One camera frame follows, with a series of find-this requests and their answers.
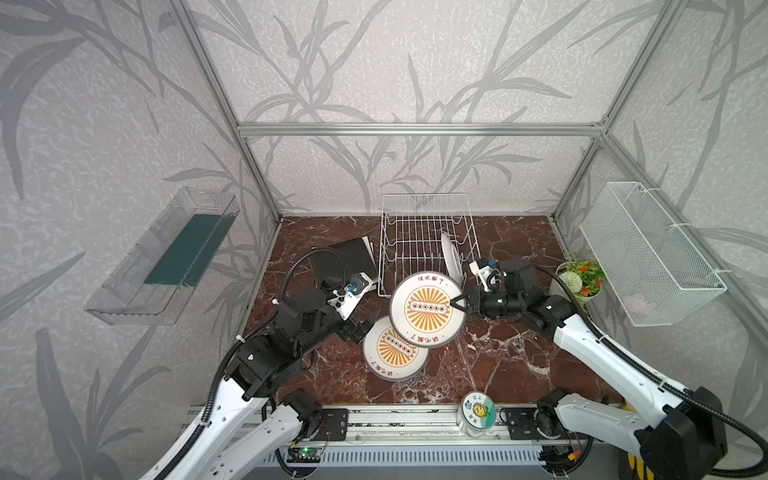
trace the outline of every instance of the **white mesh basket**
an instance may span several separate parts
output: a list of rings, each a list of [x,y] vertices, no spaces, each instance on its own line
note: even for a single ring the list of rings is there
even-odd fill
[[[608,182],[581,231],[635,326],[671,325],[726,291],[643,184]]]

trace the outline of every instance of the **white plate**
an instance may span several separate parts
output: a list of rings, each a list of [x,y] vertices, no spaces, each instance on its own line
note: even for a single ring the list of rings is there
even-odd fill
[[[395,331],[412,345],[433,348],[453,340],[467,314],[450,305],[462,294],[444,273],[419,272],[403,280],[389,300],[389,317]]]
[[[446,232],[440,235],[442,244],[442,257],[445,259],[445,266],[448,268],[448,275],[458,285],[464,280],[462,275],[462,258],[458,255],[456,245],[451,241],[451,237]]]
[[[421,372],[429,359],[429,349],[406,342],[392,328],[388,316],[376,320],[362,342],[368,368],[391,382],[406,380]]]

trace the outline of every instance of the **orange sunburst pattern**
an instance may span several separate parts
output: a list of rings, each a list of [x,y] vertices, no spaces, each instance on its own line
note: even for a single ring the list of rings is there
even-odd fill
[[[416,329],[424,333],[436,332],[451,317],[449,298],[442,290],[424,286],[408,298],[406,315]]]
[[[379,337],[379,355],[391,366],[406,366],[416,357],[417,347],[409,345],[390,328]]]

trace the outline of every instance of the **teal mat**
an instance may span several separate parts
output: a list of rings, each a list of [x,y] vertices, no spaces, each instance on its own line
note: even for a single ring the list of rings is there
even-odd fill
[[[234,215],[193,215],[144,283],[197,286],[234,221]]]

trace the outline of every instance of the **dish rack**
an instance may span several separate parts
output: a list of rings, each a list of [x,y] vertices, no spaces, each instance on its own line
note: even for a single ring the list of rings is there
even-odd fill
[[[398,283],[417,272],[447,274],[441,244],[444,232],[461,259],[463,289],[467,266],[480,258],[467,194],[382,195],[379,296],[389,298]]]
[[[726,291],[653,194],[608,182],[581,231],[635,326],[671,325]]]
[[[240,212],[232,194],[183,187],[85,310],[110,325],[173,325]]]

